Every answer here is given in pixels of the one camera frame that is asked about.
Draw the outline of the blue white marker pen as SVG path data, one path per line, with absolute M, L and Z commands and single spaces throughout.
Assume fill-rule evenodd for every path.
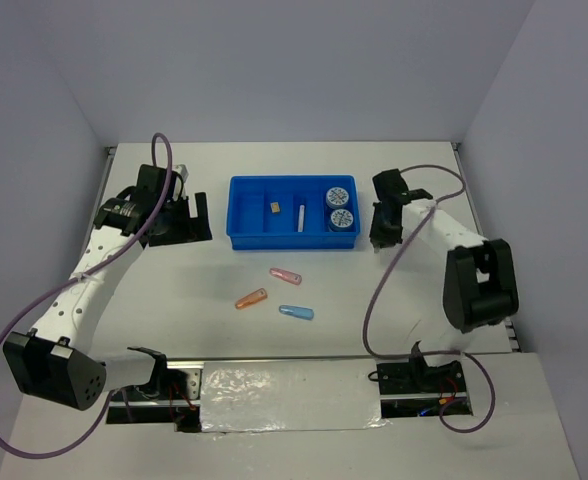
M 299 205 L 298 217 L 297 217 L 297 232 L 302 233 L 305 226 L 305 211 L 306 207 L 304 204 Z

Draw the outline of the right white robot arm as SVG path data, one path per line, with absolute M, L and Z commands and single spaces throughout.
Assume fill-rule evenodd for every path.
M 459 187 L 435 197 L 426 190 L 411 189 L 403 175 L 433 169 L 452 175 Z M 369 326 L 376 302 L 393 270 L 412 243 L 419 239 L 444 261 L 442 307 L 454 329 L 467 334 L 494 326 L 519 309 L 519 294 L 512 250 L 503 239 L 489 240 L 466 228 L 441 209 L 441 204 L 466 192 L 463 176 L 446 167 L 419 164 L 385 170 L 372 178 L 377 201 L 369 240 L 373 248 L 399 249 L 385 269 L 366 307 L 361 341 L 365 351 L 381 360 L 401 360 L 426 355 L 418 346 L 409 354 L 382 354 L 372 348 Z

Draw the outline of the blue correction tape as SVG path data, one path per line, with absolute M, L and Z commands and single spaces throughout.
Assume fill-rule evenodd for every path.
M 302 319 L 306 321 L 311 321 L 314 319 L 314 311 L 307 307 L 302 306 L 293 306 L 293 305 L 280 305 L 278 307 L 278 311 L 280 314 Z

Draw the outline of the orange correction tape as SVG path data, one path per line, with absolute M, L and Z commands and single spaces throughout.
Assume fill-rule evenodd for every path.
M 261 301 L 264 301 L 267 298 L 267 291 L 264 288 L 259 288 L 237 300 L 235 302 L 235 308 L 237 310 L 242 310 L 247 307 L 253 306 Z

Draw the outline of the blue slime jar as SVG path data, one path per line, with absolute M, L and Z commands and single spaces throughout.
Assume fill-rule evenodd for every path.
M 349 205 L 350 194 L 342 187 L 331 187 L 325 193 L 325 204 L 330 210 L 346 209 Z
M 348 209 L 334 209 L 329 215 L 328 226 L 334 232 L 349 232 L 354 226 L 354 216 Z

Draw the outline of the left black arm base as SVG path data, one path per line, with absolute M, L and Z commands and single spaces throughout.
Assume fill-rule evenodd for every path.
M 169 367 L 157 394 L 128 387 L 122 393 L 127 422 L 166 424 L 175 432 L 199 433 L 202 380 L 202 367 Z

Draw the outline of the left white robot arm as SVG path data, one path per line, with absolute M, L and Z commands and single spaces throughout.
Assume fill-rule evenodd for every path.
M 207 198 L 196 193 L 197 214 L 185 193 L 188 171 L 143 165 L 137 182 L 98 210 L 71 285 L 25 334 L 12 332 L 3 354 L 19 390 L 80 411 L 104 391 L 135 387 L 149 399 L 163 396 L 184 375 L 172 373 L 165 354 L 129 347 L 95 360 L 89 352 L 97 325 L 127 270 L 148 247 L 207 241 Z

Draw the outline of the pink correction tape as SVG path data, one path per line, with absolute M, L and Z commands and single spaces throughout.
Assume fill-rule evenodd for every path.
M 270 268 L 269 274 L 274 278 L 280 279 L 292 285 L 300 285 L 302 282 L 302 276 L 300 274 L 280 268 Z

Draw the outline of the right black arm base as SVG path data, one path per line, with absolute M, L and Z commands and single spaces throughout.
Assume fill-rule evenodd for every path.
M 459 361 L 441 366 L 429 366 L 424 359 L 378 363 L 368 379 L 385 400 L 437 399 L 467 392 Z

